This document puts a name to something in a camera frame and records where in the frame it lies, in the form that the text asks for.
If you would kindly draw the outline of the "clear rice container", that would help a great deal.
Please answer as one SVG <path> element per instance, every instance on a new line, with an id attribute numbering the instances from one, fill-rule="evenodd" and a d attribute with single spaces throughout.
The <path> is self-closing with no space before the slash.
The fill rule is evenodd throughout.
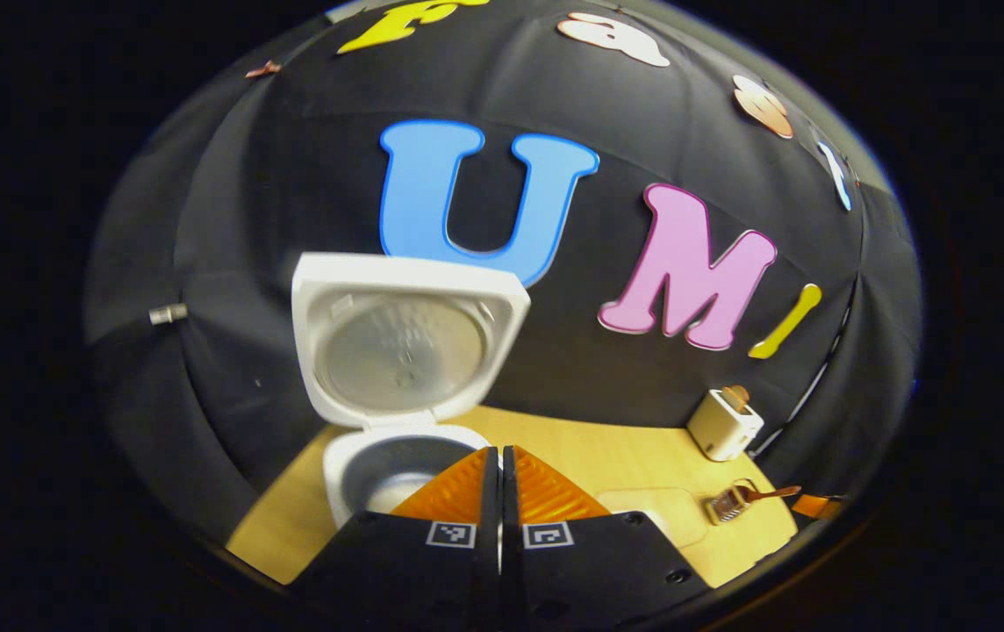
<path id="1" fill-rule="evenodd" d="M 620 488 L 598 492 L 595 499 L 612 513 L 646 514 L 678 549 L 694 547 L 709 533 L 706 514 L 686 489 Z"/>

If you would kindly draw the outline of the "white toaster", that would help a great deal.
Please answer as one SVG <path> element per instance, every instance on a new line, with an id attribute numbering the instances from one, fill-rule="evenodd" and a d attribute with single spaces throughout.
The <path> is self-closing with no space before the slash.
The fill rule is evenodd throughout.
<path id="1" fill-rule="evenodd" d="M 746 412 L 736 413 L 724 403 L 722 388 L 706 393 L 686 425 L 703 455 L 715 463 L 734 460 L 765 427 L 765 420 L 750 404 Z"/>

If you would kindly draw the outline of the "brown wooden spoon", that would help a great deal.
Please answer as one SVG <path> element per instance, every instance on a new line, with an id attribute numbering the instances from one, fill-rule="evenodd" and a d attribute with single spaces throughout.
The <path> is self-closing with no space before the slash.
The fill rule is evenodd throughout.
<path id="1" fill-rule="evenodd" d="M 788 485 L 782 489 L 770 492 L 758 491 L 756 488 L 752 488 L 751 485 L 735 485 L 734 489 L 737 492 L 738 499 L 747 505 L 755 504 L 763 499 L 786 499 L 786 497 L 798 495 L 802 491 L 800 485 Z"/>

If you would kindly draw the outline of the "wire chopstick holder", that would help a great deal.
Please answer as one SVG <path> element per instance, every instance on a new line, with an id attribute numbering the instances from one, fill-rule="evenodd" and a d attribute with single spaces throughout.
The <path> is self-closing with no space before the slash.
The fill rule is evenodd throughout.
<path id="1" fill-rule="evenodd" d="M 752 492 L 759 492 L 755 481 L 750 478 L 737 479 L 733 484 L 724 488 L 722 492 L 715 493 L 709 499 L 703 500 L 704 512 L 714 525 L 737 519 L 747 509 L 750 509 L 752 505 L 750 494 Z"/>

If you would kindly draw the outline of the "white rice cooker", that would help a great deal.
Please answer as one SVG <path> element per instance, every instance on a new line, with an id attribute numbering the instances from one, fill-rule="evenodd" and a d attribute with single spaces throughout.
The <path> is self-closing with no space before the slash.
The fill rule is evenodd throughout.
<path id="1" fill-rule="evenodd" d="M 489 443 L 456 417 L 491 390 L 531 305 L 513 273 L 305 253 L 290 312 L 306 392 L 344 428 L 323 452 L 334 524 L 389 512 Z"/>

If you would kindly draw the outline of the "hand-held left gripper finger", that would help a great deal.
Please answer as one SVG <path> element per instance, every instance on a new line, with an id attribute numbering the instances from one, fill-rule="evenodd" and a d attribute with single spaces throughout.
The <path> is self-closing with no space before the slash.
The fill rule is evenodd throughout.
<path id="1" fill-rule="evenodd" d="M 498 449 L 470 481 L 469 520 L 354 513 L 290 593 L 320 632 L 499 632 Z"/>
<path id="2" fill-rule="evenodd" d="M 502 465 L 502 632 L 635 632 L 711 591 L 642 511 L 523 520 L 517 447 Z"/>

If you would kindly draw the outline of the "black backdrop cloth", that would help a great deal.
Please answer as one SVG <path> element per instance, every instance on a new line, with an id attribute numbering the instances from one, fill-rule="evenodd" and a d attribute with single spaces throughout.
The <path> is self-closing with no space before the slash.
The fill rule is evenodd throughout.
<path id="1" fill-rule="evenodd" d="M 391 7 L 318 18 L 237 61 L 154 132 L 98 228 L 84 331 L 106 421 L 178 521 L 227 543 L 328 427 L 302 384 L 290 280 L 305 251 L 411 245 L 514 263 L 533 304 L 484 403 L 681 428 L 706 389 L 747 385 L 772 479 L 852 491 L 900 428 L 922 355 L 920 265 L 891 191 L 800 104 L 656 0 L 426 0 L 405 39 L 339 48 Z M 266 60 L 277 75 L 246 79 Z M 675 185 L 709 212 L 712 259 L 778 249 L 729 348 L 614 331 Z M 185 303 L 153 327 L 149 309 Z"/>

